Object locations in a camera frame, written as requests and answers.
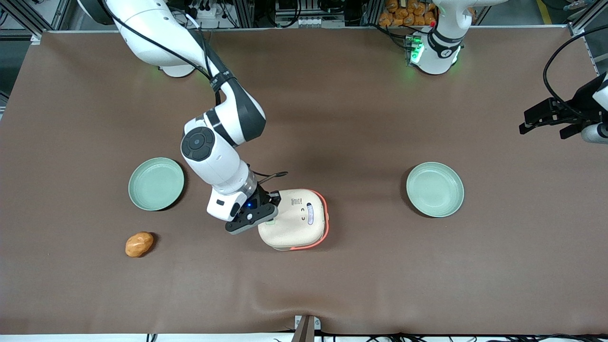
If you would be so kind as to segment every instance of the cable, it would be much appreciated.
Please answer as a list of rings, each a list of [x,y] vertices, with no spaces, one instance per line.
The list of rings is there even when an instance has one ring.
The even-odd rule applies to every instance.
[[[175,20],[176,20],[178,23],[180,23],[180,24],[184,25],[184,27],[185,27],[186,29],[188,28],[188,25],[191,25],[191,24],[192,24],[190,21],[188,21],[188,18],[186,17],[187,13],[184,13],[184,12],[182,12],[182,11],[171,11],[171,14],[172,14],[172,15],[173,15],[173,17],[175,18]],[[176,16],[177,14],[181,14],[181,15],[183,15],[183,16],[184,16],[185,21],[181,21],[181,20],[179,20],[179,19],[177,18],[177,16]]]
[[[177,52],[175,52],[175,51],[173,51],[173,50],[171,50],[171,49],[169,49],[168,47],[165,47],[164,45],[162,45],[162,44],[160,44],[160,43],[155,42],[154,40],[152,40],[152,39],[150,39],[150,38],[146,37],[145,35],[142,35],[142,34],[141,34],[141,33],[139,33],[137,30],[133,29],[131,26],[129,26],[129,25],[127,25],[127,24],[125,24],[125,23],[124,23],[122,20],[118,19],[118,17],[116,17],[116,16],[115,16],[115,14],[114,14],[112,11],[110,11],[110,9],[109,9],[109,7],[107,6],[107,4],[105,4],[105,1],[104,1],[104,5],[105,5],[105,8],[106,8],[106,11],[108,12],[108,14],[110,14],[110,16],[112,17],[112,19],[113,19],[114,21],[116,21],[117,23],[119,23],[121,26],[123,26],[123,27],[124,27],[124,28],[126,28],[127,30],[131,31],[133,34],[135,34],[135,35],[136,35],[136,36],[138,36],[139,38],[141,38],[141,39],[143,39],[143,40],[145,40],[145,41],[149,42],[150,44],[153,44],[153,45],[155,45],[155,46],[157,46],[157,47],[159,47],[159,48],[163,49],[164,51],[167,51],[168,53],[170,53],[170,54],[174,55],[175,57],[178,57],[178,58],[179,58],[179,59],[181,59],[182,61],[184,61],[184,62],[188,63],[188,64],[189,64],[189,65],[191,65],[193,68],[195,68],[196,70],[198,70],[200,73],[202,73],[203,75],[205,75],[205,77],[207,77],[207,80],[211,81],[211,76],[209,76],[209,75],[208,75],[208,74],[205,72],[205,70],[203,70],[203,69],[202,69],[200,66],[198,66],[198,65],[196,65],[196,64],[194,64],[194,63],[192,63],[192,61],[190,61],[188,58],[185,58],[184,56],[182,56],[182,55],[178,54]],[[215,105],[217,106],[217,105],[221,104],[221,102],[222,102],[222,101],[221,101],[221,98],[220,98],[220,96],[219,96],[219,92],[216,92],[216,93],[215,93]]]
[[[6,23],[6,20],[7,20],[8,18],[9,18],[9,13],[8,13],[8,12],[5,12],[3,9],[0,9],[0,20],[2,21],[2,22],[0,23],[0,26],[4,25],[4,23]]]
[[[563,50],[566,46],[568,46],[570,43],[572,43],[573,41],[577,40],[578,38],[582,38],[588,34],[600,31],[600,30],[604,30],[604,29],[608,29],[608,24],[606,25],[602,25],[602,26],[598,26],[592,30],[589,30],[587,32],[581,33],[579,35],[575,35],[574,37],[570,38],[568,41],[566,41],[564,44],[562,44],[557,50],[555,50],[555,52],[553,53],[553,55],[551,55],[551,57],[549,58],[549,60],[547,61],[547,64],[545,65],[545,69],[542,71],[542,80],[545,83],[545,87],[547,88],[547,90],[549,91],[549,93],[551,93],[551,96],[553,96],[555,98],[555,100],[557,102],[559,102],[561,105],[563,105],[566,109],[568,109],[569,111],[571,111],[575,116],[581,118],[581,119],[585,119],[584,116],[582,115],[582,113],[580,113],[579,111],[576,111],[574,108],[572,108],[569,104],[567,104],[556,92],[555,90],[553,90],[553,88],[551,87],[551,85],[549,84],[549,81],[547,80],[547,71],[549,70],[549,66],[551,65],[551,63],[553,62],[553,60],[555,59],[555,57],[558,56],[558,54],[561,52],[561,50]]]
[[[228,21],[230,21],[230,23],[234,26],[235,29],[238,29],[237,22],[232,18],[232,15],[228,11],[224,0],[219,0],[218,3],[219,3],[219,6],[222,8],[222,11],[224,11],[224,13],[226,14]]]
[[[412,48],[404,46],[404,45],[402,45],[401,43],[399,43],[398,41],[395,40],[395,38],[405,39],[406,38],[405,35],[398,35],[398,34],[392,33],[391,31],[389,31],[388,27],[382,27],[382,26],[377,25],[377,24],[366,24],[364,26],[373,26],[373,27],[377,28],[380,32],[382,32],[385,35],[389,36],[389,38],[393,41],[393,43],[395,45],[399,46],[401,49],[404,49],[404,50],[407,50],[407,51],[412,50]]]
[[[377,28],[378,30],[380,30],[380,32],[384,33],[385,35],[390,35],[391,37],[396,37],[396,38],[405,38],[406,37],[405,35],[398,35],[396,33],[392,33],[391,31],[389,31],[388,27],[384,28],[378,24],[369,23],[369,24],[365,24],[364,26],[373,26],[373,27]],[[403,27],[416,31],[416,32],[423,33],[425,35],[429,34],[428,32],[420,31],[412,26],[403,26]]]
[[[192,18],[191,15],[189,14],[185,14],[184,15],[186,17],[186,19],[190,20],[192,22],[192,24],[196,27],[196,30],[198,30],[198,33],[201,36],[201,40],[202,40],[202,54],[203,56],[205,56],[205,68],[207,68],[207,73],[209,75],[211,75],[211,68],[209,67],[209,58],[207,58],[207,40],[205,40],[205,34],[202,32],[201,26],[196,22],[196,20],[194,20],[194,18]]]
[[[255,171],[252,171],[252,172],[254,174],[256,174],[256,175],[262,176],[262,175],[260,175],[259,173],[255,172]],[[266,183],[267,181],[269,181],[269,180],[271,180],[273,178],[279,178],[279,177],[286,176],[288,173],[289,172],[287,172],[287,171],[281,171],[281,172],[273,173],[272,175],[266,175],[265,178],[263,178],[262,180],[260,180],[258,183],[259,184],[264,184],[264,183]]]
[[[270,17],[270,12],[268,11],[268,5],[270,3],[273,3],[274,0],[268,0],[266,2],[266,19],[268,19],[268,21],[270,22],[271,25],[273,25],[274,27],[278,27],[278,28],[283,28],[286,29],[289,26],[292,26],[293,24],[295,24],[298,19],[300,18],[300,15],[302,14],[302,4],[300,3],[300,0],[294,0],[295,1],[295,11],[294,11],[294,17],[291,20],[291,22],[285,26],[281,26],[281,24],[277,24],[271,17]]]

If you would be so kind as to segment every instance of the black joint cap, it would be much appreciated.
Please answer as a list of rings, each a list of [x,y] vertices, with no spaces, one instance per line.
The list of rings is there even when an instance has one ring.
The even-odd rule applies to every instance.
[[[203,161],[211,155],[215,135],[207,127],[196,127],[182,138],[182,153],[188,159]]]
[[[239,209],[241,209],[241,206],[238,203],[235,203],[230,211],[230,216],[236,216]]]

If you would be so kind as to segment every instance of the potato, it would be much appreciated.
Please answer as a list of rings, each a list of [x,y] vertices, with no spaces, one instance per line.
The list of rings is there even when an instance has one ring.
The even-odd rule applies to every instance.
[[[153,243],[154,237],[152,234],[138,232],[126,241],[125,253],[130,257],[140,257],[152,247]]]

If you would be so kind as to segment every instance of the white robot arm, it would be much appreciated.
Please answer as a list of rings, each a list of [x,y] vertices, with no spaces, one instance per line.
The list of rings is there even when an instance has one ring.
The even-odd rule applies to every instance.
[[[446,72],[456,63],[460,43],[472,23],[469,7],[492,6],[506,0],[433,0],[439,8],[437,24],[414,35],[420,38],[418,50],[412,52],[410,61],[427,74]]]
[[[185,124],[182,155],[192,170],[213,187],[207,212],[220,220],[233,222],[226,225],[231,234],[272,220],[278,214],[280,197],[266,193],[258,185],[255,175],[234,149],[261,135],[266,116],[204,41],[202,34],[183,28],[163,0],[78,1],[89,15],[103,15],[99,5],[103,6],[102,10],[114,19],[125,42],[142,61],[162,68],[188,66],[183,59],[166,51],[169,49],[194,65],[209,67],[213,90],[221,89],[226,100]],[[263,205],[265,210],[261,213],[258,210],[253,216],[247,214],[242,222],[234,222],[237,214],[243,213],[241,208],[246,203],[250,207]]]

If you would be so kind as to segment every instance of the table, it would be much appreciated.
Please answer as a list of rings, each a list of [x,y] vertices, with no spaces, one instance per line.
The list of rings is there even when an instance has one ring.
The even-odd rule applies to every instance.
[[[290,171],[267,190],[328,200],[326,241],[286,253],[226,233],[188,168],[171,209],[129,200],[141,162],[185,165],[183,124],[213,106],[203,76],[169,79],[117,34],[44,34],[0,122],[0,333],[264,332],[303,313],[329,333],[605,332],[608,149],[517,129],[568,37],[472,29],[429,76],[371,29],[214,33],[268,117],[241,157]],[[594,76],[582,41],[549,74],[564,98]],[[453,216],[411,208],[404,182],[424,161],[460,174]],[[141,230],[160,241],[130,259]]]

